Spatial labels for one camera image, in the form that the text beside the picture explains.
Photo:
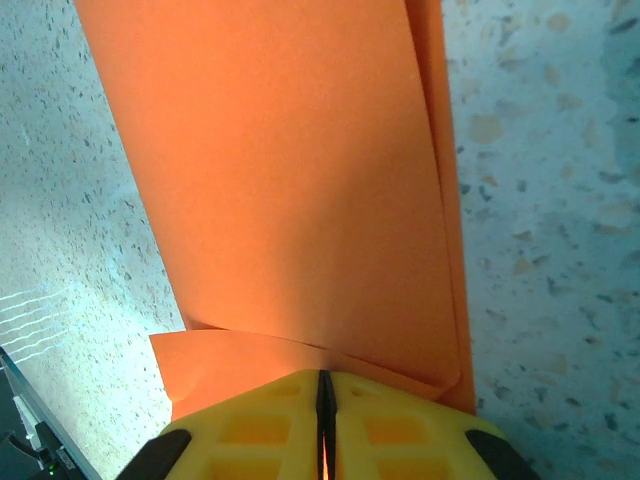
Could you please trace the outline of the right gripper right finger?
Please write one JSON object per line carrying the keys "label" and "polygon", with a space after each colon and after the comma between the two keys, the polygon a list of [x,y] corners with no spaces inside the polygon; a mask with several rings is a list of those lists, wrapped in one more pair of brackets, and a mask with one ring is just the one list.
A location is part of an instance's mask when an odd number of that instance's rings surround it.
{"label": "right gripper right finger", "polygon": [[477,416],[347,373],[325,399],[325,480],[542,480]]}

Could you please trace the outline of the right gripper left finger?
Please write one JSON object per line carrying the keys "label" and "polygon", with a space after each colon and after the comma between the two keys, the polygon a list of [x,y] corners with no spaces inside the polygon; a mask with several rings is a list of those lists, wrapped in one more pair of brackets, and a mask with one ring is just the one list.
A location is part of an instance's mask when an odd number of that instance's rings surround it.
{"label": "right gripper left finger", "polygon": [[176,419],[117,480],[325,480],[320,380],[303,370]]}

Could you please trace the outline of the aluminium frame rail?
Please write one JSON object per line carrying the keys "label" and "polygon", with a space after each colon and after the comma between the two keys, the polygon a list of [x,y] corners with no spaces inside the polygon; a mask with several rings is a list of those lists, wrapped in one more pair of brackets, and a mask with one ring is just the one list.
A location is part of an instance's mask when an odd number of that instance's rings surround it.
{"label": "aluminium frame rail", "polygon": [[[29,480],[103,480],[1,346],[0,371],[5,373],[11,388],[14,406],[26,430],[27,444],[13,433],[7,440],[35,460],[40,468]],[[47,479],[42,473],[43,467],[54,459],[61,463],[64,473],[57,479]]]}

